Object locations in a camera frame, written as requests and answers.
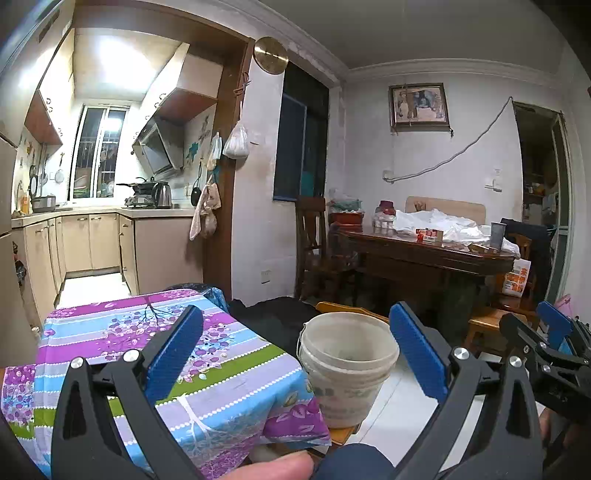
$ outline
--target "electric kettle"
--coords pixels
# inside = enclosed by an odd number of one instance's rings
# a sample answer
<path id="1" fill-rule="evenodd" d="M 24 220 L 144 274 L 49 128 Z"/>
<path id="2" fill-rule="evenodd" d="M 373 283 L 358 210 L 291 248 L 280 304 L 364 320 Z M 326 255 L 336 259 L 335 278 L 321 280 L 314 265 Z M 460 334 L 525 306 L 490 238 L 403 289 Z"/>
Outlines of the electric kettle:
<path id="1" fill-rule="evenodd" d="M 156 208 L 172 208 L 173 200 L 170 194 L 170 185 L 167 181 L 158 181 L 152 188 L 152 201 Z"/>

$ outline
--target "pot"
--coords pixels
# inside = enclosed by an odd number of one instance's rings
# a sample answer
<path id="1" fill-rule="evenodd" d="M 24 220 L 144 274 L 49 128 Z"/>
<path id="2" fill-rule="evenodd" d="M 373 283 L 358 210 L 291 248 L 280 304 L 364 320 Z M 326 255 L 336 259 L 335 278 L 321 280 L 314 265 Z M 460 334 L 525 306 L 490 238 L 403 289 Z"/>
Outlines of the pot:
<path id="1" fill-rule="evenodd" d="M 134 195 L 152 195 L 152 190 L 158 184 L 157 181 L 154 181 L 154 177 L 150 178 L 150 181 L 147 181 L 143 177 L 137 177 L 142 179 L 142 183 L 118 183 L 117 185 L 123 185 L 124 187 L 131 187 L 134 190 Z"/>
<path id="2" fill-rule="evenodd" d="M 32 198 L 31 206 L 33 207 L 33 213 L 53 212 L 56 209 L 56 196 L 46 195 Z"/>

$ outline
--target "tile floor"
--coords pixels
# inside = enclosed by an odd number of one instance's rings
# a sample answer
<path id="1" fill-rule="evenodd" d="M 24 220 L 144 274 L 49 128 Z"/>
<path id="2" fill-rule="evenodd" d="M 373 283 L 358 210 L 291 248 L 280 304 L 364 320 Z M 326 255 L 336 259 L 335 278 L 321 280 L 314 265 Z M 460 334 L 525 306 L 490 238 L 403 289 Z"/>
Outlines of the tile floor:
<path id="1" fill-rule="evenodd" d="M 500 360 L 500 357 L 486 353 L 480 358 L 488 361 Z M 442 469 L 461 460 L 476 426 L 483 400 L 484 396 L 475 397 L 462 431 Z M 390 377 L 384 382 L 369 416 L 347 443 L 375 446 L 393 465 L 397 465 L 418 438 L 436 407 L 437 401 L 424 395 L 401 355 Z"/>
<path id="2" fill-rule="evenodd" d="M 131 293 L 120 273 L 68 278 L 61 291 L 57 308 L 76 307 L 128 297 L 131 297 Z"/>

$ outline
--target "range hood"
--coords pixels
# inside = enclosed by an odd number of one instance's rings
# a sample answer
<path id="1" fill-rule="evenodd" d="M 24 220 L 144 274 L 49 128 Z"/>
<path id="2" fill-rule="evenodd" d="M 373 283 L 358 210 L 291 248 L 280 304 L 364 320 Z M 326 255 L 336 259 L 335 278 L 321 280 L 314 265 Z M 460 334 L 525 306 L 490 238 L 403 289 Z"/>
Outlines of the range hood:
<path id="1" fill-rule="evenodd" d="M 183 169 L 184 129 L 154 115 L 133 144 L 146 173 L 166 177 Z"/>

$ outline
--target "hand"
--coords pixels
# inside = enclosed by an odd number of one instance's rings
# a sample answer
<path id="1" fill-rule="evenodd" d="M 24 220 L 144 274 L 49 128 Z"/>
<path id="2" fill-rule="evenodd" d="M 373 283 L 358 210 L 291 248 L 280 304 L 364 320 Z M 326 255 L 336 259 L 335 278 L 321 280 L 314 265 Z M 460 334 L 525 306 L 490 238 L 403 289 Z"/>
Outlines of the hand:
<path id="1" fill-rule="evenodd" d="M 253 463 L 227 473 L 219 480 L 308 480 L 314 462 L 307 452 L 296 452 L 273 460 Z"/>

